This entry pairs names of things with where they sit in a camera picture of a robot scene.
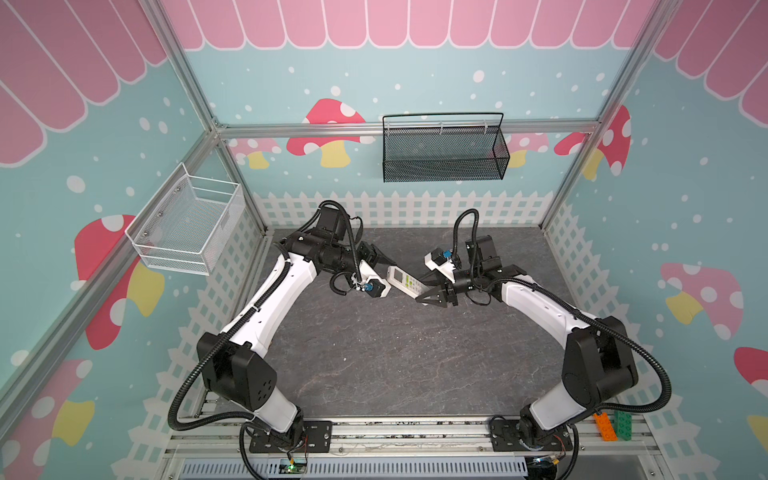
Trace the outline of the white remote control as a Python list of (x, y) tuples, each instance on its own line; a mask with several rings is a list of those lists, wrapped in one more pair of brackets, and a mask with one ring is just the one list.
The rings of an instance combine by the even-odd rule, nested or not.
[(388, 267), (387, 281), (392, 287), (413, 299), (423, 295), (427, 290), (427, 287), (422, 282), (397, 266)]

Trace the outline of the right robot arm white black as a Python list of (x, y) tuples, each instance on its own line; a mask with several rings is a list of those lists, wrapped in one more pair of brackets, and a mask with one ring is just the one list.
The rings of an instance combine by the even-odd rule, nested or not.
[[(604, 410), (629, 414), (656, 412), (672, 398), (671, 378), (662, 364), (632, 340), (624, 323), (588, 314), (535, 282), (515, 265), (505, 267), (491, 237), (478, 235), (477, 209), (463, 211), (452, 229), (452, 246), (435, 249), (425, 264), (435, 280), (417, 296), (425, 305), (457, 305), (461, 294), (482, 292), (527, 316), (563, 347), (559, 382), (524, 406), (515, 429), (522, 446), (542, 449), (557, 434)], [(636, 360), (642, 358), (660, 381), (658, 397), (639, 405), (615, 397), (639, 382)]]

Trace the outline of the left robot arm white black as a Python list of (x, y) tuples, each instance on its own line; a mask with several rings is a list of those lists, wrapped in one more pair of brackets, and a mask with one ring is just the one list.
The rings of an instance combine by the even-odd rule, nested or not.
[[(266, 355), (279, 326), (302, 292), (322, 272), (337, 295), (361, 292), (385, 297), (391, 287), (376, 271), (382, 253), (362, 240), (352, 217), (335, 200), (324, 200), (310, 219), (275, 243), (279, 257), (273, 270), (243, 309), (217, 334), (206, 333), (197, 343), (199, 361), (171, 401), (167, 422), (181, 432), (242, 419), (251, 428), (296, 443), (304, 434), (300, 408), (277, 386), (276, 371)], [(180, 411), (196, 381), (238, 410), (184, 421)]]

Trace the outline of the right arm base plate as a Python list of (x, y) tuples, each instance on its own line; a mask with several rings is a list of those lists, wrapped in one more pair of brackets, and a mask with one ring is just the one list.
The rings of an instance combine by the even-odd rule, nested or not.
[(532, 420), (495, 415), (488, 420), (488, 430), (495, 452), (568, 452), (572, 436), (565, 426), (541, 430)]

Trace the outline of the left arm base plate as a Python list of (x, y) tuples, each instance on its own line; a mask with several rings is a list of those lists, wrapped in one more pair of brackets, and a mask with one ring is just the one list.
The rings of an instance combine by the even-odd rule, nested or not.
[(322, 420), (302, 420), (287, 432), (271, 430), (269, 433), (257, 428), (253, 434), (246, 433), (250, 453), (328, 453), (333, 433), (333, 423)]

